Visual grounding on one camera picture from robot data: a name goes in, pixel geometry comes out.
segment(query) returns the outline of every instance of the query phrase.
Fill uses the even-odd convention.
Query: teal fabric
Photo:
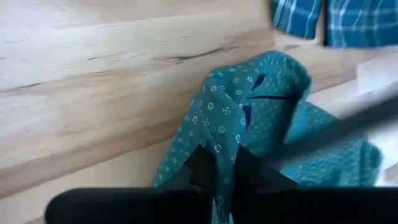
[[[213,223],[232,222],[233,167],[241,144],[257,156],[278,150],[281,144],[321,128],[336,118],[306,102],[311,79],[292,57],[267,52],[248,61],[211,71],[190,101],[190,111],[175,134],[154,186],[161,186],[181,168],[198,145],[216,156],[217,186]],[[293,100],[255,99],[286,96]],[[243,107],[251,107],[246,127]],[[381,162],[378,149],[365,138],[332,145],[285,164],[280,172],[301,186],[371,186]]]

